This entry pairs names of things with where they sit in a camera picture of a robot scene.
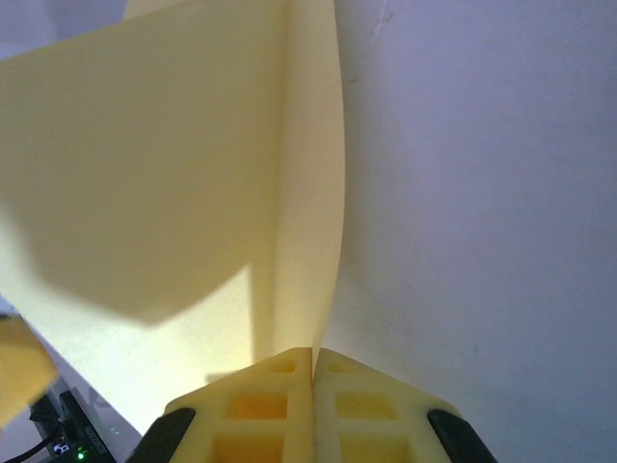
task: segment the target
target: black cable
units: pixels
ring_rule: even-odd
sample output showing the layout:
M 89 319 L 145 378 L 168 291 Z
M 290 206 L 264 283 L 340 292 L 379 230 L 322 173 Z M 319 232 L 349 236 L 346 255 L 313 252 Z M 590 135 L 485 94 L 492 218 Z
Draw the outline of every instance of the black cable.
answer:
M 53 440 L 56 439 L 56 437 L 58 437 L 58 431 L 60 431 L 60 426 L 58 426 L 54 430 L 54 432 L 51 433 L 50 436 L 44 438 L 42 441 L 40 441 L 38 444 L 36 444 L 34 447 L 29 449 L 28 451 L 24 451 L 22 454 L 18 456 L 14 456 L 13 458 L 5 461 L 4 463 L 21 463 L 22 461 L 26 461 L 28 458 L 36 455 L 41 450 L 43 450 L 45 447 L 47 447 L 49 444 L 51 444 Z

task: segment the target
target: paper sheet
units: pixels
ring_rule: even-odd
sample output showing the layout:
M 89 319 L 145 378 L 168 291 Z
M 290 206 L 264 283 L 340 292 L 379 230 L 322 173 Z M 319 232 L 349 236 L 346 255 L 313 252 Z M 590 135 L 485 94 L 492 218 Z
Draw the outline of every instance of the paper sheet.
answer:
M 128 421 L 319 338 L 331 0 L 210 1 L 0 63 L 0 292 Z

